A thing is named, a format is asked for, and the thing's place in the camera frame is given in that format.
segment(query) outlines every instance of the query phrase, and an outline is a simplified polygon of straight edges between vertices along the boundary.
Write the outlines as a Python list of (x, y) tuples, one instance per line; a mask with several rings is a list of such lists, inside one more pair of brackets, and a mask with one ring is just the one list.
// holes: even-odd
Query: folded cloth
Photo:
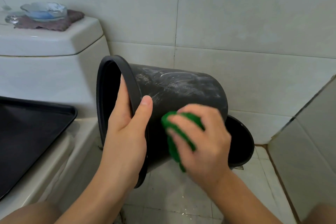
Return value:
[(27, 15), (24, 15), (19, 18), (19, 22), (15, 24), (14, 28), (28, 28), (28, 29), (38, 29), (44, 28), (54, 31), (65, 31), (72, 23), (81, 20), (84, 18), (84, 13), (75, 10), (68, 10), (68, 16), (64, 19), (57, 21), (47, 21), (39, 22), (34, 21), (29, 18)]

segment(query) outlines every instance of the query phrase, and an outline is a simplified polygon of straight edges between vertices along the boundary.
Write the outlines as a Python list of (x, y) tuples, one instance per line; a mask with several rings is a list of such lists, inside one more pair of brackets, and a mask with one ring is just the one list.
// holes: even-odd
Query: white toilet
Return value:
[(75, 121), (0, 201), (0, 219), (44, 200), (64, 211), (90, 182), (102, 154), (95, 96), (99, 63), (107, 55), (95, 18), (85, 17), (65, 32), (14, 29), (0, 18), (0, 96), (78, 110)]

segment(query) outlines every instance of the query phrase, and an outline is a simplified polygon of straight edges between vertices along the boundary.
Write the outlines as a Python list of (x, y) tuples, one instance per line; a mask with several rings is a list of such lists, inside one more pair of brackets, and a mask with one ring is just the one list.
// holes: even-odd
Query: black tray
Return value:
[(0, 200), (76, 116), (72, 106), (0, 96)]

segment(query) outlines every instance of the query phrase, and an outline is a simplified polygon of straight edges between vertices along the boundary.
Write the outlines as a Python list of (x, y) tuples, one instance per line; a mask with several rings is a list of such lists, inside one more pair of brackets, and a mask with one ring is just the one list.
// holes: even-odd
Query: person's right hand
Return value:
[(174, 140), (187, 174), (210, 193), (231, 172), (228, 166), (231, 135), (225, 128), (220, 112), (215, 108), (189, 104), (178, 111), (181, 112), (199, 116), (204, 125), (205, 131), (184, 116), (168, 117), (169, 121), (176, 124), (195, 144), (196, 151), (193, 152), (187, 142), (173, 130), (169, 130), (168, 133)]

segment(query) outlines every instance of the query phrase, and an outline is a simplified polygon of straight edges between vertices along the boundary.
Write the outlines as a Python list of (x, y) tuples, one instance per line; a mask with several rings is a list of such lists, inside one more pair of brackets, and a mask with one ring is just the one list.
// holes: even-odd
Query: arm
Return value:
[(179, 112), (191, 112), (201, 118), (202, 131), (187, 118), (169, 117), (172, 123), (194, 142), (196, 151), (172, 130), (171, 134), (188, 175), (208, 194), (232, 224), (281, 223), (247, 188), (228, 166), (231, 135), (217, 109), (191, 104)]
[(123, 77), (108, 130), (99, 168), (90, 184), (56, 224), (110, 224), (127, 194), (134, 188), (146, 156), (145, 129), (153, 102), (144, 96), (131, 118)]

